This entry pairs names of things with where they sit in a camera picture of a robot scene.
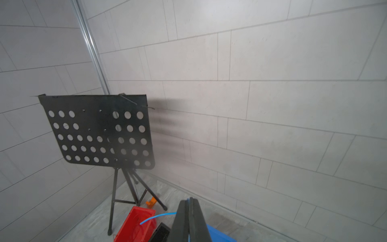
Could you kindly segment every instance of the tiled floor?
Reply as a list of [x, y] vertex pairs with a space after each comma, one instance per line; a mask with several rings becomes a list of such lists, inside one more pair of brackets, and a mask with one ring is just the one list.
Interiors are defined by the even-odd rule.
[[[153, 177], [144, 175], [144, 181], [159, 194], [160, 199], [168, 206], [167, 212], [175, 212], [180, 200], [187, 199], [192, 194], [176, 189], [162, 181], [156, 180]], [[142, 194], [144, 187], [141, 184], [136, 185], [138, 194]], [[129, 187], [126, 183], [117, 189], [117, 199], [132, 201]], [[236, 239], [238, 242], [295, 242], [294, 240], [282, 236], [275, 231], [263, 227], [254, 222], [248, 221], [226, 209], [218, 207], [200, 197], [200, 207], [202, 209], [204, 219], [207, 224], [216, 228], [224, 234]], [[149, 200], [151, 195], [147, 193], [144, 198]], [[116, 203], [113, 219], [113, 235], [108, 236], [108, 224], [110, 214], [111, 197], [106, 198], [96, 209], [88, 214], [81, 222], [79, 222], [72, 230], [70, 230], [59, 242], [112, 242], [115, 235], [118, 233], [125, 218], [129, 214], [132, 205], [124, 203]], [[153, 209], [156, 214], [164, 213], [164, 210], [159, 204], [156, 204]], [[160, 222], [172, 227], [175, 216], [163, 216], [156, 219], [158, 225]]]

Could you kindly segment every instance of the black music stand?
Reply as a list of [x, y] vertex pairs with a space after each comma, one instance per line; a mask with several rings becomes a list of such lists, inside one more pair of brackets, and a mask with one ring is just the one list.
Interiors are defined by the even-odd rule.
[[[140, 206], [147, 191], [168, 208], [135, 172], [155, 166], [146, 95], [38, 96], [65, 159], [74, 164], [114, 168], [108, 235], [114, 203]], [[134, 201], [115, 199], [121, 169]], [[145, 187], [138, 199], [130, 177]]]

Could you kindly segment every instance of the tile wall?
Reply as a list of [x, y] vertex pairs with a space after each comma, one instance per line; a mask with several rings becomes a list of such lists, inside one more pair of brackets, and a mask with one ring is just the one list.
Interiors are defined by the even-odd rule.
[[44, 93], [102, 94], [70, 1], [0, 1], [2, 242], [53, 242], [111, 193], [113, 169], [63, 159]]
[[301, 242], [386, 240], [385, 0], [84, 4], [112, 92], [156, 108], [154, 174]]

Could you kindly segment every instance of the blue cable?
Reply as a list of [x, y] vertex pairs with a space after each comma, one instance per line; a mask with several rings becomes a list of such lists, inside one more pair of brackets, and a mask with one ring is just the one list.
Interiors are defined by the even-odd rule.
[[164, 215], [175, 215], [175, 214], [176, 214], [176, 213], [163, 213], [163, 214], [159, 214], [159, 215], [156, 215], [156, 216], [153, 216], [153, 217], [150, 217], [150, 218], [145, 219], [144, 221], [142, 221], [142, 222], [140, 223], [140, 225], [142, 225], [142, 224], [145, 223], [146, 221], [151, 220], [151, 219], [153, 219], [153, 218], [157, 218], [157, 217], [164, 216]]

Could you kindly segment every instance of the red container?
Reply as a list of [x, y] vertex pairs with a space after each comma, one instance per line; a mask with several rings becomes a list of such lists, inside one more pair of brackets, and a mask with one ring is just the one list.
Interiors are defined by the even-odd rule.
[[143, 225], [140, 223], [155, 213], [152, 209], [132, 207], [114, 242], [148, 242], [156, 229], [156, 220], [151, 219]]

